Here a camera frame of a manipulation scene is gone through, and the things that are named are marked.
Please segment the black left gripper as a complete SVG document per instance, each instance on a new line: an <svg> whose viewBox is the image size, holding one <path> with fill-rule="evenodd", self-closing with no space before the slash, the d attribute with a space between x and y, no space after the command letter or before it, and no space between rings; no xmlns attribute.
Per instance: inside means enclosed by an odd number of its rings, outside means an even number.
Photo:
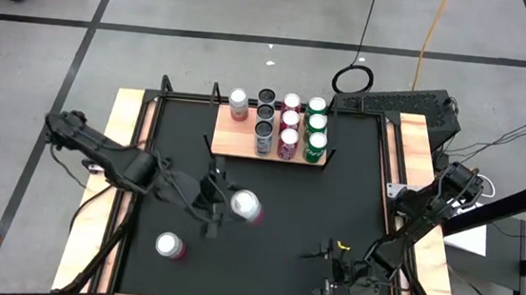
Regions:
<svg viewBox="0 0 526 295"><path fill-rule="evenodd" d="M201 223L201 236L216 239L220 226L237 222L233 215L223 214L219 205L224 203L224 192L220 181L224 182L224 158L212 156L206 175L196 180L190 175L176 170L168 157L162 158L159 186L159 201L168 202L182 208L196 221ZM224 191L234 193L237 186L225 183Z"/></svg>

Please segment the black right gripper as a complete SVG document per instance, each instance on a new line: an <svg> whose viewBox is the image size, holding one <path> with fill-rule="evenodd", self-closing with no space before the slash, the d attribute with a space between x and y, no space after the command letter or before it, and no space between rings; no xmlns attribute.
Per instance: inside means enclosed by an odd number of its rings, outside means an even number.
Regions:
<svg viewBox="0 0 526 295"><path fill-rule="evenodd" d="M334 242L324 239L313 251L305 251L301 259L329 259L329 276L315 287L313 295L380 295L380 280L366 262L350 262L333 257Z"/></svg>

